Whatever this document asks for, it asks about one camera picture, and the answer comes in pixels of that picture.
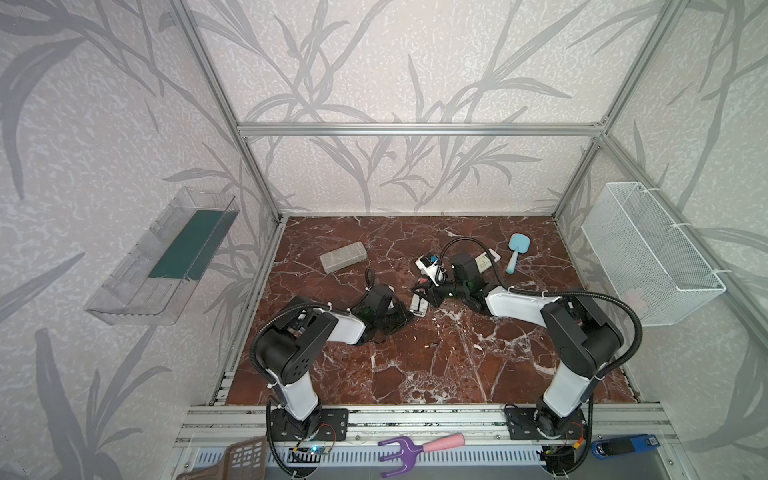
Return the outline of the white remote control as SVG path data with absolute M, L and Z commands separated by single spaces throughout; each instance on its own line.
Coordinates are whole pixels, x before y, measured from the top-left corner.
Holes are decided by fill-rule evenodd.
M 424 318 L 429 309 L 429 302 L 418 294 L 414 294 L 410 303 L 409 311 L 416 317 Z
M 498 263 L 501 256 L 493 249 L 490 249 L 488 253 L 481 253 L 475 258 L 475 262 L 480 273 L 492 268 L 493 265 Z

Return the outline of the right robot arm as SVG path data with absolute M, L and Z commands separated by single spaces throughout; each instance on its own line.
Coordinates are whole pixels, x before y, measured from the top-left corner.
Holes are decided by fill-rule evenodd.
M 458 299 L 476 313 L 517 319 L 548 331 L 559 364 L 537 403 L 536 420 L 542 430 L 554 429 L 573 417 L 605 376 L 602 369 L 624 344 L 620 330 L 588 292 L 513 291 L 486 280 L 468 254 L 451 260 L 451 273 L 435 255 L 421 256 L 415 265 L 422 279 L 412 291 L 435 308 L 445 300 Z

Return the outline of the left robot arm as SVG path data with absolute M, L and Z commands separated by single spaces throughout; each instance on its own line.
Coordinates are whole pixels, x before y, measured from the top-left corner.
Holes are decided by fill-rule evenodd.
M 310 370 L 327 343 L 361 346 L 391 336 L 414 319 L 392 288 L 377 284 L 351 307 L 338 309 L 296 296 L 254 338 L 250 361 L 276 392 L 289 417 L 305 422 L 320 400 Z

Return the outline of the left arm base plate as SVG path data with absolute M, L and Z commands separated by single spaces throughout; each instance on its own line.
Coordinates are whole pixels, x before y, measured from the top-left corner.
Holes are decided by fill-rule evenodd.
M 276 409 L 268 413 L 267 419 L 269 436 L 274 441 L 344 441 L 349 410 L 318 407 L 306 419 L 297 420 L 286 409 Z

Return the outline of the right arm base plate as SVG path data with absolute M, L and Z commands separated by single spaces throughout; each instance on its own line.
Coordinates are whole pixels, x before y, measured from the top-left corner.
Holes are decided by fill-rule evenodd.
M 512 440 L 578 440 L 584 436 L 586 419 L 577 408 L 566 417 L 559 417 L 545 405 L 522 407 L 504 406 L 503 414 Z

